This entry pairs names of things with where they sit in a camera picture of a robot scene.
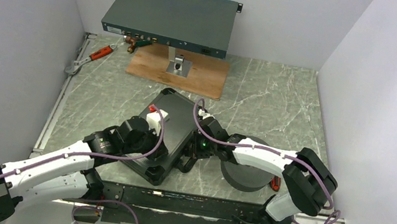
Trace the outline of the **metal stand bracket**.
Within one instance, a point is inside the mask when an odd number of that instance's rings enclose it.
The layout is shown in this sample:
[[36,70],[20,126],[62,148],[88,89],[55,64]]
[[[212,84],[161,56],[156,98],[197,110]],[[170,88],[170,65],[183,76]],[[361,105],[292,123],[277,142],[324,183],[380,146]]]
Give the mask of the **metal stand bracket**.
[[192,61],[185,59],[184,55],[178,54],[175,47],[168,47],[168,65],[166,72],[179,77],[186,78],[192,68]]

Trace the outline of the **dark rack mount device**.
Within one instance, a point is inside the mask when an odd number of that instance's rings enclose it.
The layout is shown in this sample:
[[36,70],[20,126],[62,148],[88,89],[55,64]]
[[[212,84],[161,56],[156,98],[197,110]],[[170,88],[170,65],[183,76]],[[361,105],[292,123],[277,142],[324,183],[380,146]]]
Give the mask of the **dark rack mount device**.
[[114,0],[104,31],[225,59],[243,4],[230,0]]

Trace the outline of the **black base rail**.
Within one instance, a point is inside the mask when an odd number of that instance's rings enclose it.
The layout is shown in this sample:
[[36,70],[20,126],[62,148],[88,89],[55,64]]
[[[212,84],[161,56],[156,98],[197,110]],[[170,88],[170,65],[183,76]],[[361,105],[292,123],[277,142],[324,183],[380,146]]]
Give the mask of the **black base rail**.
[[98,192],[77,198],[79,222],[139,224],[292,224],[270,222],[261,204],[103,181]]

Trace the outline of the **wooden board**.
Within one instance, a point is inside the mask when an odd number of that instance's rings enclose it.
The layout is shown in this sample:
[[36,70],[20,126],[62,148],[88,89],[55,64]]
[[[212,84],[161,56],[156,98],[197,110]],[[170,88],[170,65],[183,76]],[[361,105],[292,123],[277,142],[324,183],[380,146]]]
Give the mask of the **wooden board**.
[[225,60],[151,44],[133,53],[126,73],[218,100],[229,68]]

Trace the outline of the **copper green connectors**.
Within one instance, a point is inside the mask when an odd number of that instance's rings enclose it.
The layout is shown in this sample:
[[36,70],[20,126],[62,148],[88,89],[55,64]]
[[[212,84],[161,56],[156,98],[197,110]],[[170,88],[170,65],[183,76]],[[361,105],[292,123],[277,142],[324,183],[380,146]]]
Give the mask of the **copper green connectors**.
[[127,53],[133,53],[137,48],[152,45],[149,40],[140,40],[139,38],[133,38],[130,36],[124,37],[124,42],[129,44],[127,48]]

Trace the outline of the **red handled tool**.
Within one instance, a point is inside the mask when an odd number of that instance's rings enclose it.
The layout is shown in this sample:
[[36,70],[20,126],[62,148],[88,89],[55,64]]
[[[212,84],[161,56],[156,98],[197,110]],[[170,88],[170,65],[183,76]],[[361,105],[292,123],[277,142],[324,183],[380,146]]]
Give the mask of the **red handled tool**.
[[110,53],[112,53],[113,51],[115,51],[117,49],[117,45],[116,44],[111,44],[108,46],[105,46],[99,50],[97,50],[96,52],[92,53],[89,55],[89,59],[91,61],[95,61],[97,59],[100,59],[106,55],[109,55]]

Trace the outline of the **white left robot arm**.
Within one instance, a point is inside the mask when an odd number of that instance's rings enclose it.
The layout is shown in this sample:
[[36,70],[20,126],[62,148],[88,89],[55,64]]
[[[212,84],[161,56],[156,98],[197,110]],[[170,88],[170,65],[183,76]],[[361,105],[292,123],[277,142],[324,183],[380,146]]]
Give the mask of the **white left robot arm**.
[[0,222],[17,210],[57,199],[94,203],[104,185],[96,168],[155,157],[164,148],[166,112],[132,117],[121,126],[94,132],[60,150],[0,162]]

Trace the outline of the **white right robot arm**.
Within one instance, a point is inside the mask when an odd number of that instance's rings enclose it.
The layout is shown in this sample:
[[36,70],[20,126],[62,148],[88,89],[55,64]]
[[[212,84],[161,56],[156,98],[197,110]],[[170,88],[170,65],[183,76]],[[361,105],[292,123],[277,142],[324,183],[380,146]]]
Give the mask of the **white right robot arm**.
[[202,135],[201,146],[220,159],[222,175],[233,188],[255,192],[275,178],[283,181],[285,191],[263,203],[259,224],[280,224],[300,213],[315,217],[323,209],[333,209],[337,181],[311,149],[280,150],[252,137],[229,135],[203,111],[194,113],[193,120]]

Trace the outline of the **black poker set case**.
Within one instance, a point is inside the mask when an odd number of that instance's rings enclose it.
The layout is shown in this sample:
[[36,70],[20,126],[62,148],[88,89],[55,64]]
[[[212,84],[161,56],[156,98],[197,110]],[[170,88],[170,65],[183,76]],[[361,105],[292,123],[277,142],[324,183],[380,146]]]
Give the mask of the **black poker set case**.
[[195,143],[194,102],[172,88],[165,88],[150,103],[168,113],[163,141],[150,156],[123,162],[147,182],[158,186],[173,168],[189,172],[199,158],[200,145]]

